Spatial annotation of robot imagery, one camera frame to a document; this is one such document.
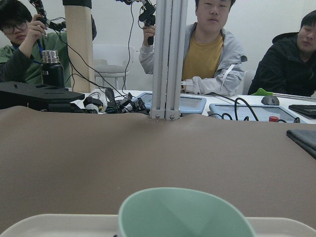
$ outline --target glasses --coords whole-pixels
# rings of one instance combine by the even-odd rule
[[[26,21],[22,21],[17,23],[16,25],[10,26],[10,25],[6,25],[2,27],[2,31],[7,34],[13,34],[14,33],[14,28],[17,28],[20,31],[25,30],[28,27],[28,25],[26,24]]]

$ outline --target keyboard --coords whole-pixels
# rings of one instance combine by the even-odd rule
[[[288,108],[316,119],[316,105],[290,105]]]

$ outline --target chair backrest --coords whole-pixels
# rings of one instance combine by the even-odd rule
[[[246,71],[245,72],[245,75],[243,77],[243,89],[242,89],[243,95],[248,94],[249,87],[250,87],[255,75],[256,75],[256,71]]]
[[[129,63],[131,64],[134,60],[134,47],[129,47],[129,52]],[[127,64],[129,59],[128,47],[123,45],[94,44],[93,59],[105,59],[109,65],[123,66]]]

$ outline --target white plate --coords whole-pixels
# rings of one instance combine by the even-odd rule
[[[248,217],[257,237],[316,237],[316,231],[285,218]],[[117,215],[44,214],[24,219],[0,237],[113,237]]]

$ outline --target folded cloth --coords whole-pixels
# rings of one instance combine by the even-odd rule
[[[316,130],[287,130],[286,135],[316,159]]]

